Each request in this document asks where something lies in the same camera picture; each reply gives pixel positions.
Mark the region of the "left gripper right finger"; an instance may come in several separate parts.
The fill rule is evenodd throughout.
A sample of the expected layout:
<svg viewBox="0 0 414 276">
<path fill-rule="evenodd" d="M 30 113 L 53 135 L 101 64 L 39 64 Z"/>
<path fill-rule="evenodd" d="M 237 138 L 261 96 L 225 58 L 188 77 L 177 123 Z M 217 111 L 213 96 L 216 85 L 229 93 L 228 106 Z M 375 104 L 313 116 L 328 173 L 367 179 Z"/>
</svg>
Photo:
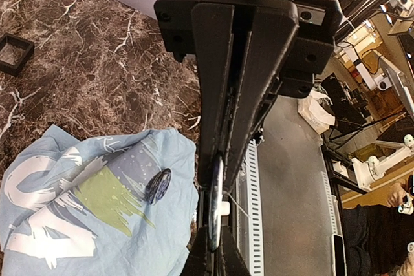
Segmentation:
<svg viewBox="0 0 414 276">
<path fill-rule="evenodd" d="M 247 32 L 243 62 L 235 94 L 235 111 L 226 150 L 225 191 L 233 188 L 246 145 L 262 119 L 259 113 L 298 31 L 296 5 L 275 0 L 254 10 Z"/>
</svg>

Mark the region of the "light blue printed t-shirt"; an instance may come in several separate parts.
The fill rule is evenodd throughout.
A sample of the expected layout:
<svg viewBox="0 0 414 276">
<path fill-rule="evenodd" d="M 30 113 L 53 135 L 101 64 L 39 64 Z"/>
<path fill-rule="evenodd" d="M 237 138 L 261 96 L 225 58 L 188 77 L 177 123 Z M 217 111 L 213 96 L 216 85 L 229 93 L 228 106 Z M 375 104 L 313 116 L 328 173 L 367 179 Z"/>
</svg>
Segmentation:
<svg viewBox="0 0 414 276">
<path fill-rule="evenodd" d="M 199 199 L 195 144 L 176 129 L 80 141 L 57 126 L 1 182 L 3 275 L 180 275 Z M 149 181 L 171 169 L 155 205 Z"/>
</svg>

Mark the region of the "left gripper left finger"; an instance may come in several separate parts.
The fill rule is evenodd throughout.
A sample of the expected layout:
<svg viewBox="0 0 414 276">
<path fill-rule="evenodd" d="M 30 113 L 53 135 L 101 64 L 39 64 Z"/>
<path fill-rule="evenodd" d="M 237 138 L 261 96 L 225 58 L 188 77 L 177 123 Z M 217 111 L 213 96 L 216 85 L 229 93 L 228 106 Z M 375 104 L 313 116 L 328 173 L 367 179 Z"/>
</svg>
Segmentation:
<svg viewBox="0 0 414 276">
<path fill-rule="evenodd" d="M 232 53 L 234 6 L 199 3 L 191 11 L 201 91 L 198 183 L 210 187 L 212 162 L 221 144 Z"/>
</svg>

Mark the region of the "removed round pin brooch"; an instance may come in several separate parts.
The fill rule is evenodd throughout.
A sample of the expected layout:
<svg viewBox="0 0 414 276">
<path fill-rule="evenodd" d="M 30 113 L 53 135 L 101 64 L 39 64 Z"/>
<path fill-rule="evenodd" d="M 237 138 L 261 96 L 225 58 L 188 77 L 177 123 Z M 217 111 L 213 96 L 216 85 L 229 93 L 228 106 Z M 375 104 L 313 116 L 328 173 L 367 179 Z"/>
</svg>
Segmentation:
<svg viewBox="0 0 414 276">
<path fill-rule="evenodd" d="M 244 249 L 249 243 L 249 174 L 243 162 L 231 191 L 224 190 L 224 159 L 217 153 L 212 160 L 212 183 L 208 192 L 208 247 L 212 253 L 219 250 L 224 232 L 224 220 L 229 220 L 230 232 L 238 248 Z"/>
</svg>

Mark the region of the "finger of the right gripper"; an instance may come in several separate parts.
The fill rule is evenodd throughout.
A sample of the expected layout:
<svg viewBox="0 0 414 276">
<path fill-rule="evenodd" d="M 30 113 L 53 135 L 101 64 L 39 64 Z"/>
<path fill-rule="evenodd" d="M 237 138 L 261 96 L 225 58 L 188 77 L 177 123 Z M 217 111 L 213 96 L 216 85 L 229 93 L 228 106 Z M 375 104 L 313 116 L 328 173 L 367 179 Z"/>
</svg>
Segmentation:
<svg viewBox="0 0 414 276">
<path fill-rule="evenodd" d="M 197 231 L 193 246 L 186 261 L 186 276 L 213 275 L 213 259 L 209 248 L 208 227 Z"/>
<path fill-rule="evenodd" d="M 217 275 L 250 276 L 228 226 L 221 228 L 221 240 L 217 249 Z"/>
</svg>

